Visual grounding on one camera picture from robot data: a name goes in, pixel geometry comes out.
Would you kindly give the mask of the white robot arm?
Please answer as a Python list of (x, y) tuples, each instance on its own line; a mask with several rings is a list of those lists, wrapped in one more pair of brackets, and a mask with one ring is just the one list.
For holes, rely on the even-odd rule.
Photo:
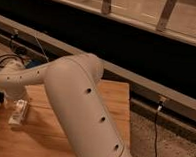
[(26, 87), (42, 84), (76, 157), (133, 157), (96, 84), (101, 58), (70, 55), (26, 69), (11, 61), (0, 71), (0, 88), (10, 101), (25, 99)]

